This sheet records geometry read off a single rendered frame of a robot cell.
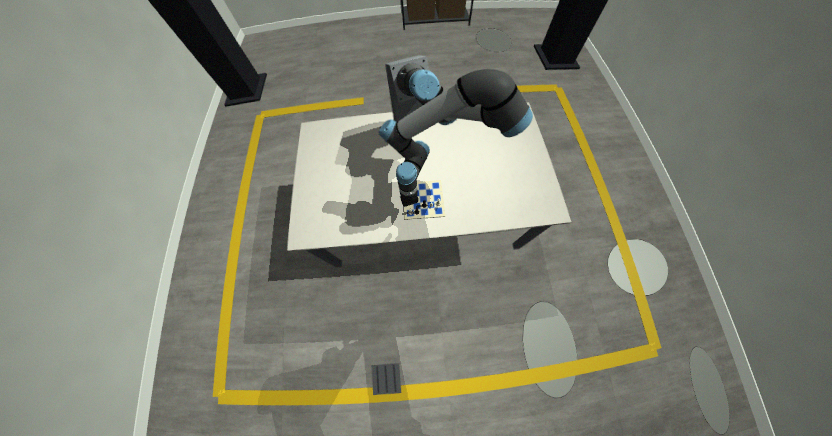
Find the blue and cream chessboard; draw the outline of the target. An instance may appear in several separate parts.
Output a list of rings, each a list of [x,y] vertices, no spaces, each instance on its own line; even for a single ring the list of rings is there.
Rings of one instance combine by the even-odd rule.
[[[417,192],[419,200],[418,203],[404,207],[405,220],[445,217],[441,180],[417,182]],[[440,206],[436,205],[438,198],[440,199]],[[422,207],[423,200],[425,200],[427,204],[425,208]],[[431,202],[433,203],[432,207],[430,207]],[[413,211],[412,215],[408,214],[409,208]],[[419,214],[415,214],[416,208],[418,208]]]

